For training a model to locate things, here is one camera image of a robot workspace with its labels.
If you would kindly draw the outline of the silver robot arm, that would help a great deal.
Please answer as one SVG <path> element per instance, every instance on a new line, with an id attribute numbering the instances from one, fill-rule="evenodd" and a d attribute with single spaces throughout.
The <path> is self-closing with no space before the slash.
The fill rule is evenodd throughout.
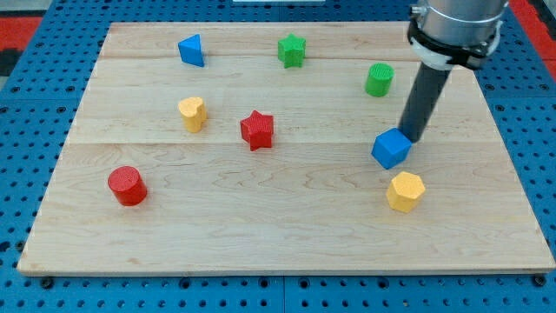
<path id="1" fill-rule="evenodd" d="M 483 66 L 500 43 L 508 0 L 419 0 L 410 7 L 407 40 L 434 70 Z"/>

